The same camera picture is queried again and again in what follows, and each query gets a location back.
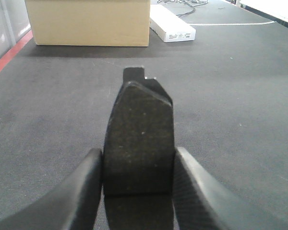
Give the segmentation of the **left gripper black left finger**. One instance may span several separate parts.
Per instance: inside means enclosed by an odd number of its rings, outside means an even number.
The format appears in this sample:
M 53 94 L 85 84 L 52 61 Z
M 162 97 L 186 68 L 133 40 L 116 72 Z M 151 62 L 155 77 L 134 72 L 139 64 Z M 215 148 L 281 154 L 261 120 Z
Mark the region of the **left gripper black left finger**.
M 101 197 L 102 151 L 91 149 L 45 196 L 0 221 L 0 230 L 91 230 Z

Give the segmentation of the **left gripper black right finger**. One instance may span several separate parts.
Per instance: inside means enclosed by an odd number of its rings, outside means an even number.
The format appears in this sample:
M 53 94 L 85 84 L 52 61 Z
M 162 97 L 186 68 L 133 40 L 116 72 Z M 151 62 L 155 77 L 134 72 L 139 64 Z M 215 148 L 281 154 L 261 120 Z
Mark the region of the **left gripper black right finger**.
M 176 149 L 172 198 L 181 230 L 288 230 L 288 223 L 227 189 L 183 147 Z

